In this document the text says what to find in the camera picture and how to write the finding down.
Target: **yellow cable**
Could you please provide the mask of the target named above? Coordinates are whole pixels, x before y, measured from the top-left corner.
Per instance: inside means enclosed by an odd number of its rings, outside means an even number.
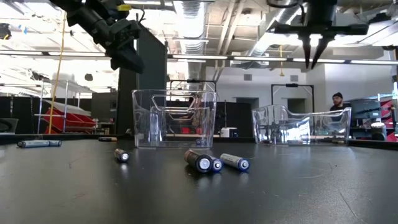
[[[63,12],[63,25],[62,25],[62,44],[61,44],[61,53],[60,53],[60,60],[58,62],[58,70],[57,70],[57,77],[55,79],[55,86],[54,91],[52,92],[52,101],[51,101],[51,109],[50,109],[50,124],[49,124],[49,134],[51,134],[52,129],[52,113],[54,110],[54,101],[55,101],[55,93],[57,92],[58,87],[58,78],[60,77],[60,70],[61,70],[61,61],[62,61],[62,54],[63,54],[63,45],[65,43],[65,21],[67,20],[67,13]]]
[[[280,50],[280,57],[282,57],[282,46],[279,47]],[[280,76],[284,77],[284,63],[280,62]]]

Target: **fluorescent light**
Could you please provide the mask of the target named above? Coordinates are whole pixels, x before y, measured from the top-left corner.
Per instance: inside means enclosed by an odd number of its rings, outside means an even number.
[[[195,60],[195,59],[179,59],[178,62],[197,62],[206,63],[206,60]]]
[[[318,59],[319,63],[344,63],[345,61],[339,59]]]
[[[37,85],[33,85],[33,84],[3,84],[2,86],[6,86],[6,87],[31,87],[31,88],[35,88],[37,87]]]
[[[294,62],[305,62],[305,58],[293,58]]]
[[[173,55],[173,58],[180,58],[180,59],[209,59],[209,60],[226,60],[227,56],[221,55]]]
[[[285,62],[287,58],[275,58],[275,57],[240,57],[235,56],[234,60],[249,60],[249,61],[263,61],[263,62]]]
[[[0,50],[0,54],[4,55],[42,55],[37,51],[23,51],[23,50]]]
[[[49,52],[51,56],[59,56],[61,52]],[[63,56],[76,56],[76,57],[105,57],[104,53],[100,52],[63,52]]]
[[[39,91],[34,91],[34,90],[19,88],[19,87],[0,86],[0,93],[10,93],[10,94],[14,94],[14,95],[25,94],[25,95],[40,97]]]
[[[24,17],[19,11],[8,6],[6,3],[0,2],[0,15],[3,19],[22,18]]]
[[[294,62],[305,62],[304,58],[293,58]],[[318,59],[319,63],[344,63],[346,60],[339,59]]]
[[[209,42],[209,40],[195,40],[195,39],[184,39],[184,38],[173,38],[173,40],[180,41],[180,42]]]
[[[378,61],[378,60],[352,60],[352,64],[360,65],[398,65],[398,61]]]
[[[142,4],[142,5],[155,5],[159,6],[160,1],[124,1],[125,4]],[[165,6],[173,6],[171,2],[165,2]]]

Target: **ceiling light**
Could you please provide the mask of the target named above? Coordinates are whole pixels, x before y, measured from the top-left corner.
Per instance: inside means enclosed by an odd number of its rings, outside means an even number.
[[[19,11],[14,10],[6,3],[0,2],[0,15],[2,19],[22,18],[24,17]]]
[[[27,87],[31,87],[31,88],[38,87],[37,85],[33,85],[33,84],[2,84],[1,86],[6,86],[6,87],[26,87],[26,88]]]
[[[23,50],[0,50],[0,54],[3,54],[3,55],[42,55],[41,52],[23,51]]]
[[[273,57],[234,57],[234,60],[248,60],[248,61],[262,61],[262,62],[285,62],[287,58],[273,58]]]
[[[293,58],[294,62],[305,62],[304,58]]]
[[[173,58],[180,59],[203,59],[203,60],[226,60],[227,56],[221,55],[172,55]]]
[[[180,41],[180,42],[209,42],[209,40],[201,40],[201,39],[185,39],[185,38],[179,38],[179,37],[174,37],[173,40],[175,41]]]
[[[318,59],[319,63],[344,63],[346,60],[338,59]]]
[[[179,59],[178,62],[196,62],[196,63],[206,63],[206,60],[195,60],[195,59]]]
[[[160,1],[124,1],[125,4],[142,4],[142,5],[155,5],[159,6]],[[171,2],[165,2],[165,6],[173,6]]]
[[[59,56],[61,52],[49,52],[51,56]],[[100,52],[63,52],[63,56],[76,56],[76,57],[105,57],[104,53]]]
[[[378,60],[352,60],[352,64],[360,65],[398,65],[398,61],[378,61]]]
[[[294,62],[305,62],[304,58],[293,58]],[[346,60],[339,60],[339,59],[319,59],[318,63],[344,63]]]

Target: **white wall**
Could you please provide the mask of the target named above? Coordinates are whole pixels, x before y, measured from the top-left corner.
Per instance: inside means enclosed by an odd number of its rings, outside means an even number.
[[[389,60],[387,54],[378,60]],[[307,72],[307,83],[315,85],[315,111],[328,111],[332,96],[340,92],[345,100],[391,93],[391,66],[319,65]]]
[[[271,84],[286,84],[290,82],[290,75],[298,75],[298,83],[306,84],[306,75],[299,69],[283,69],[284,77],[280,76],[280,69],[273,71],[269,69],[225,68],[217,83],[219,101],[236,102],[236,98],[259,98],[259,106],[271,105]],[[213,78],[214,68],[206,68],[206,79]],[[244,81],[243,75],[251,74],[252,81]],[[308,105],[312,105],[312,97],[303,88],[286,88],[282,86],[274,95],[275,105],[287,106],[288,98],[308,99]]]
[[[307,83],[314,85],[315,112],[327,111],[325,65],[319,65],[307,72]]]

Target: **red object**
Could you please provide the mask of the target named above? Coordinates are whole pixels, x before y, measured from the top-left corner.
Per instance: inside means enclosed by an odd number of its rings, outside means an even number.
[[[389,142],[396,142],[396,141],[397,141],[396,134],[395,134],[394,132],[392,132],[391,134],[389,134],[389,135],[387,136],[386,141],[389,141]]]
[[[182,134],[190,134],[190,128],[182,128],[181,132]]]
[[[202,128],[197,128],[197,134],[203,134]]]
[[[48,109],[45,114],[50,115],[50,109]],[[64,113],[60,110],[54,109],[53,115],[63,116]],[[44,120],[50,122],[50,117],[45,116]],[[95,122],[88,116],[80,114],[72,114],[72,113],[67,113],[67,121],[65,124],[66,124],[65,132],[91,133],[95,126]],[[62,133],[62,132],[63,132],[63,117],[53,116],[51,133]],[[45,134],[48,133],[49,133],[49,127],[47,127],[47,129],[45,130]]]

